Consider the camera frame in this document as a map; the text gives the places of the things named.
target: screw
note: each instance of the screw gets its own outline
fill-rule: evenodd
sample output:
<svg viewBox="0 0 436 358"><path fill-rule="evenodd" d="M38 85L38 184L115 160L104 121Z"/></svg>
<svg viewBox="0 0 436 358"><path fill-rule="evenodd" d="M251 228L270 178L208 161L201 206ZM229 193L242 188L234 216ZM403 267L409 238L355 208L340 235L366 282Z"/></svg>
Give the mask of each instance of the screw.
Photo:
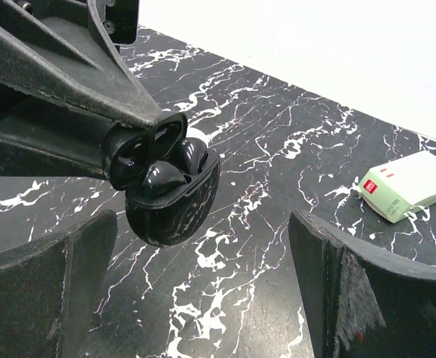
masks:
<svg viewBox="0 0 436 358"><path fill-rule="evenodd" d="M30 15L34 14L34 8L30 2L24 0L18 0L17 4L25 11L27 11Z"/></svg>
<svg viewBox="0 0 436 358"><path fill-rule="evenodd" d="M115 32L115 25L109 20L104 22L104 27L108 34L113 34Z"/></svg>

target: white background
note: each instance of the white background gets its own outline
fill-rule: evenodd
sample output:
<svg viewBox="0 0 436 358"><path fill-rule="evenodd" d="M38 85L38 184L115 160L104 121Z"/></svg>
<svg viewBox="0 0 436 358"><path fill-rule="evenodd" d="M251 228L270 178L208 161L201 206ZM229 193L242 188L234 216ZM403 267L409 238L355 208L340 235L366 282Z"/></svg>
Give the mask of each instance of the white background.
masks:
<svg viewBox="0 0 436 358"><path fill-rule="evenodd" d="M436 1L141 0L139 21L436 139Z"/></svg>

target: red logo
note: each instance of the red logo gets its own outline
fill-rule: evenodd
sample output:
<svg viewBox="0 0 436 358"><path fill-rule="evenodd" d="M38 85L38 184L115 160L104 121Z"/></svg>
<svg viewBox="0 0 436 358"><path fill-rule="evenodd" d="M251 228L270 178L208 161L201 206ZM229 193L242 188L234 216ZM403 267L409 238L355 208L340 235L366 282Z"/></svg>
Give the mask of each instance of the red logo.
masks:
<svg viewBox="0 0 436 358"><path fill-rule="evenodd" d="M378 186L370 179L367 180L367 183L364 185L365 190L367 190L370 194L373 194L377 187Z"/></svg>

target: white box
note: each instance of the white box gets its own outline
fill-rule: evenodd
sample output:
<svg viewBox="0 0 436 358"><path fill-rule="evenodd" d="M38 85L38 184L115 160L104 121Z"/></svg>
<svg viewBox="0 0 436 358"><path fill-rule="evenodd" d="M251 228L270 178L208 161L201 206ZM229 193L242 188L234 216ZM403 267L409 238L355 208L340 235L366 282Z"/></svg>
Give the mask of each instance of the white box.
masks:
<svg viewBox="0 0 436 358"><path fill-rule="evenodd" d="M436 156L421 151L373 167L359 187L372 209L388 221L398 222L436 203Z"/></svg>

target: marble countertop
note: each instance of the marble countertop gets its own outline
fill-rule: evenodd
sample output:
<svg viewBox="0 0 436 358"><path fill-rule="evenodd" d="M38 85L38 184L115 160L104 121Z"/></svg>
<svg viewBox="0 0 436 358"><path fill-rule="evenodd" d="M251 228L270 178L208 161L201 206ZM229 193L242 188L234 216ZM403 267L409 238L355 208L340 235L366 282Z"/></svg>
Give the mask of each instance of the marble countertop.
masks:
<svg viewBox="0 0 436 358"><path fill-rule="evenodd" d="M89 178L0 178L0 251L105 208L119 237L82 357L312 357L287 221L310 210L436 266L436 205L397 224L358 197L366 171L436 142L147 28L122 55L221 153L214 207L183 245L146 245L124 196Z"/></svg>

